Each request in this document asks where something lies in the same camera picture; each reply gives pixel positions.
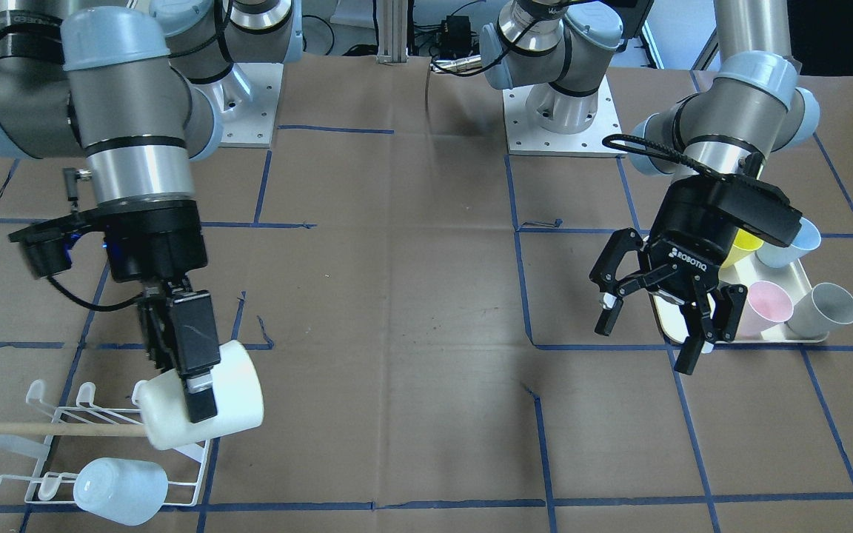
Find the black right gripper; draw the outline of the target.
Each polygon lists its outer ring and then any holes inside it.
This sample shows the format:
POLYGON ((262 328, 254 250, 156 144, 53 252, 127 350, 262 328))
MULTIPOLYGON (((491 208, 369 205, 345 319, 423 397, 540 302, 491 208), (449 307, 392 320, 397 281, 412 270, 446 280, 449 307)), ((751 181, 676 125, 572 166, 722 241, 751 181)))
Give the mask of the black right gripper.
POLYGON ((221 362, 211 294, 195 291, 187 273, 207 263, 197 203, 137 201, 104 208, 104 243, 115 282, 162 284, 138 297, 145 351, 159 372, 176 368, 187 418, 218 414, 211 369, 221 362))

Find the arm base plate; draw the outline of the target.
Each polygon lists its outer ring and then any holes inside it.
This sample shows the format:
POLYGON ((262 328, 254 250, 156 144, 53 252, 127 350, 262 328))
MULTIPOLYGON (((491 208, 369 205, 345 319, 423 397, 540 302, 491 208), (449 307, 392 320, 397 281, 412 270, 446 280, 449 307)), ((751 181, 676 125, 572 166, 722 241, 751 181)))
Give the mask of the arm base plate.
POLYGON ((223 147, 271 147, 282 74, 283 64, 237 63, 222 80, 200 85, 222 110, 223 147))
POLYGON ((502 91, 508 153, 511 155, 613 158, 623 152, 603 145, 620 134, 620 119, 607 78, 597 92, 578 98, 549 84, 502 91))

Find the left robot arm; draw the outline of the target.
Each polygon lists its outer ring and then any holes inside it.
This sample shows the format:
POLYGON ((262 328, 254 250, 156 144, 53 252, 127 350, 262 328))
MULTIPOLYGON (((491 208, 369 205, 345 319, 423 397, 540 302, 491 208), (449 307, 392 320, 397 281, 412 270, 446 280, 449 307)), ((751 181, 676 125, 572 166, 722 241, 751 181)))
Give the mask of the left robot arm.
MULTIPOLYGON (((710 87, 629 135, 602 139, 640 172, 671 183, 649 235, 616 230, 589 274, 603 307, 597 334, 612 333, 625 297, 638 290, 676 304, 687 333, 674 369, 685 375, 702 353, 737 337, 749 290, 720 279, 735 236, 795 242, 802 213, 761 173, 771 154, 805 141, 820 120, 818 101, 798 87, 786 3, 717 1, 714 9, 721 59, 710 87)), ((480 72, 497 89, 531 87, 526 111, 539 127, 578 134, 622 29, 599 1, 510 1, 481 31, 480 72)))

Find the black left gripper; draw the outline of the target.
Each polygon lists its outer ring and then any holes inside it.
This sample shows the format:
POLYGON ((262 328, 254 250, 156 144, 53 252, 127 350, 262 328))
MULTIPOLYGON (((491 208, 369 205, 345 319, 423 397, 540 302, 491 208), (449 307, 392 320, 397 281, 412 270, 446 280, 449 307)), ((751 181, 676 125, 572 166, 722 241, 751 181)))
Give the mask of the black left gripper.
POLYGON ((633 227, 616 230, 599 254, 589 279, 601 292, 595 331, 609 336, 623 298, 646 288, 680 306, 688 335, 674 370, 691 375, 704 345, 737 336, 748 287, 720 282, 739 229, 776 247, 792 245, 801 229, 801 210, 776 186, 740 173, 693 175, 668 188, 649 240, 633 227), (627 253, 638 254, 640 269, 617 279, 627 253), (709 298, 715 301, 711 316, 709 298))

